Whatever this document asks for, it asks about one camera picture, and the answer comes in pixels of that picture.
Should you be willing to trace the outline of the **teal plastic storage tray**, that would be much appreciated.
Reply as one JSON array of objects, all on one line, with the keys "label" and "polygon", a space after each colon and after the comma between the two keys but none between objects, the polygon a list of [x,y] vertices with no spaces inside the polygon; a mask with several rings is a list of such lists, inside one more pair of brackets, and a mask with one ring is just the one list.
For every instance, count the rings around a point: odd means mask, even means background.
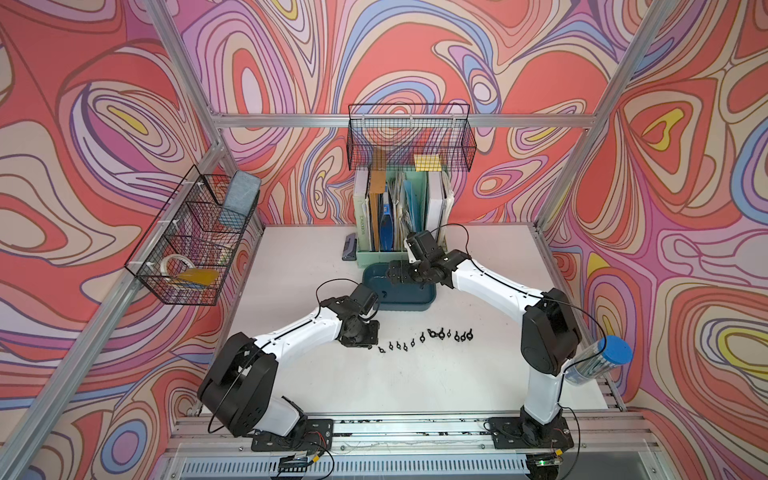
[{"label": "teal plastic storage tray", "polygon": [[426,311],[437,297],[435,285],[394,284],[387,277],[388,265],[375,263],[363,271],[363,284],[373,290],[383,311]]}]

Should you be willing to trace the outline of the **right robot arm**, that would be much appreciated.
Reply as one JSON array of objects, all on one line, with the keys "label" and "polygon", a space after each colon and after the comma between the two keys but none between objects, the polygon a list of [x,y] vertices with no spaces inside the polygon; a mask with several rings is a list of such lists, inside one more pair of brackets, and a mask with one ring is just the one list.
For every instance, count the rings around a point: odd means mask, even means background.
[{"label": "right robot arm", "polygon": [[520,352],[529,378],[515,434],[531,447],[548,443],[562,420],[565,364],[582,341],[564,292],[526,287],[463,255],[457,260],[391,261],[386,277],[393,284],[442,285],[470,294],[520,323]]}]

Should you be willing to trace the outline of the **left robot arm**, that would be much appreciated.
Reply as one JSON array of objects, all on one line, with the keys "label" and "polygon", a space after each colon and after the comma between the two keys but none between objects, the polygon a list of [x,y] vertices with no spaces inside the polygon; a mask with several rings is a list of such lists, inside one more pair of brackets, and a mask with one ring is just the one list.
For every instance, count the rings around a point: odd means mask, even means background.
[{"label": "left robot arm", "polygon": [[298,436],[306,415],[295,402],[274,395],[279,370],[326,344],[371,349],[378,345],[377,295],[363,287],[331,297],[307,315],[256,337],[230,336],[214,358],[197,397],[234,437],[255,432]]}]

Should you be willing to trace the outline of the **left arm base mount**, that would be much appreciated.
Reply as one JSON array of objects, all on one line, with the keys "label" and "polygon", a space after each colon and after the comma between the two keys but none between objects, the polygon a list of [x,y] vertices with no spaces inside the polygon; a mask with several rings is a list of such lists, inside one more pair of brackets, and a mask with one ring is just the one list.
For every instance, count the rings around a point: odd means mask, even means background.
[{"label": "left arm base mount", "polygon": [[252,435],[253,452],[319,451],[330,449],[333,442],[335,423],[330,418],[302,418],[286,435],[268,432]]}]

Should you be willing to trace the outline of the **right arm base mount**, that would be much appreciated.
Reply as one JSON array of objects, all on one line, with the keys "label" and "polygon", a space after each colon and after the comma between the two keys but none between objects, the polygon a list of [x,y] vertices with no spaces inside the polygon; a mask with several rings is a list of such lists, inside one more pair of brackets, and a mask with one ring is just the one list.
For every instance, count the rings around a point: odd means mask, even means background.
[{"label": "right arm base mount", "polygon": [[556,416],[542,425],[526,416],[491,417],[483,427],[497,450],[562,450],[575,446],[567,421]]}]

